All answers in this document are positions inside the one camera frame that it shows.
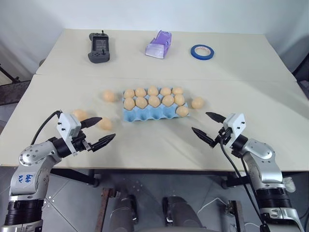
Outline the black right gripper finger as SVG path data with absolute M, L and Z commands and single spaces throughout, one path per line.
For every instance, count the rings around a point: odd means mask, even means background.
M 214 112 L 206 112 L 205 114 L 218 123 L 223 123 L 226 119 L 226 117 Z
M 203 132 L 200 129 L 191 128 L 192 131 L 194 132 L 194 134 L 202 141 L 204 141 L 205 143 L 207 143 L 210 147 L 215 147 L 217 145 L 217 142 L 215 140 L 213 140 L 212 138 L 210 138 L 205 132 Z

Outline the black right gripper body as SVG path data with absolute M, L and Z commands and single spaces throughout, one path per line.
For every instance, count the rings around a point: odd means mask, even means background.
M 231 127 L 228 127 L 227 129 L 225 129 L 224 127 L 222 127 L 219 131 L 218 131 L 218 135 L 215 138 L 215 145 L 219 144 L 221 141 L 223 143 L 223 145 L 226 146 L 231 146 L 232 145 L 232 135 L 233 131 Z

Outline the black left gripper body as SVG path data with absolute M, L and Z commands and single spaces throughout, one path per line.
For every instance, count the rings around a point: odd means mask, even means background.
M 86 135 L 84 134 L 83 131 L 79 131 L 78 135 L 75 137 L 72 137 L 71 141 L 74 149 L 76 152 L 81 152 L 81 151 L 91 151 L 92 150 L 92 145 L 91 143 L 88 143 L 86 141 Z

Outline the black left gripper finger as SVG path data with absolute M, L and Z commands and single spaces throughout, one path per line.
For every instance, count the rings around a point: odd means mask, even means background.
M 100 150 L 101 148 L 105 147 L 109 142 L 111 142 L 115 136 L 116 134 L 113 133 L 100 138 L 96 143 L 90 146 L 90 150 L 93 152 Z
M 91 117 L 81 121 L 81 129 L 89 128 L 96 125 L 98 122 L 102 120 L 101 117 Z

